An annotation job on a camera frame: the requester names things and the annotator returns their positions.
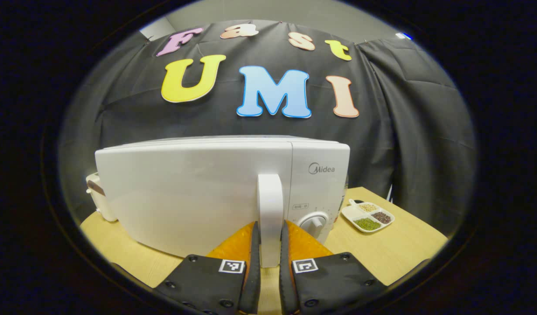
screw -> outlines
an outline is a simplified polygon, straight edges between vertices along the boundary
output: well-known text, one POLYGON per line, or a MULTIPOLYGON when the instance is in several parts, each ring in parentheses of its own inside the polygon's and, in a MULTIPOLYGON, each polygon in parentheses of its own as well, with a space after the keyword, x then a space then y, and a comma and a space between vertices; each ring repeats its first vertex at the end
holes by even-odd
POLYGON ((220 305, 222 305, 223 307, 229 308, 233 306, 233 302, 230 300, 222 299, 220 300, 220 305))
POLYGON ((304 305, 307 307, 314 307, 318 303, 319 301, 317 299, 310 299, 310 300, 305 301, 304 305))
POLYGON ((192 305, 192 304, 189 303, 189 302, 182 302, 182 303, 183 303, 183 305, 185 305, 185 306, 188 306, 188 307, 191 307, 191 308, 196 308, 194 305, 192 305))

letter m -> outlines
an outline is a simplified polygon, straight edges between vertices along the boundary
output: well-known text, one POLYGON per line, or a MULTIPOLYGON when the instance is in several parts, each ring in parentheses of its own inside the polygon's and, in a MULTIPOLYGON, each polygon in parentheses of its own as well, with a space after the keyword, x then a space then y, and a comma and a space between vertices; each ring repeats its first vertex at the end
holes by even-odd
POLYGON ((276 84, 262 66, 242 66, 239 72, 245 76, 243 104, 238 107, 239 116, 260 116, 263 108, 257 100, 260 95, 268 112, 276 114, 280 103, 286 96, 286 106, 282 114, 294 118, 309 118, 311 110, 307 107, 305 82, 309 75, 300 70, 288 70, 276 84))

wooden table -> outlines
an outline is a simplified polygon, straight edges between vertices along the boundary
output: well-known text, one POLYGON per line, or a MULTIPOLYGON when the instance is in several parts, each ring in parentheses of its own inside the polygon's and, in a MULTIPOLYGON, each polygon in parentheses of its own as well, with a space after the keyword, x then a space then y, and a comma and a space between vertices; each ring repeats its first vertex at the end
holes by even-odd
MULTIPOLYGON (((395 216, 395 222, 381 231, 364 234, 339 215, 325 246, 333 253, 350 252, 379 281, 390 285, 424 259, 429 259, 447 238, 424 221, 363 187, 348 189, 348 199, 373 202, 395 216)), ((150 287, 156 287, 182 261, 156 251, 129 237, 119 222, 110 223, 93 213, 80 225, 90 242, 112 263, 117 263, 150 287)), ((259 315, 280 314, 279 268, 261 269, 259 315)))

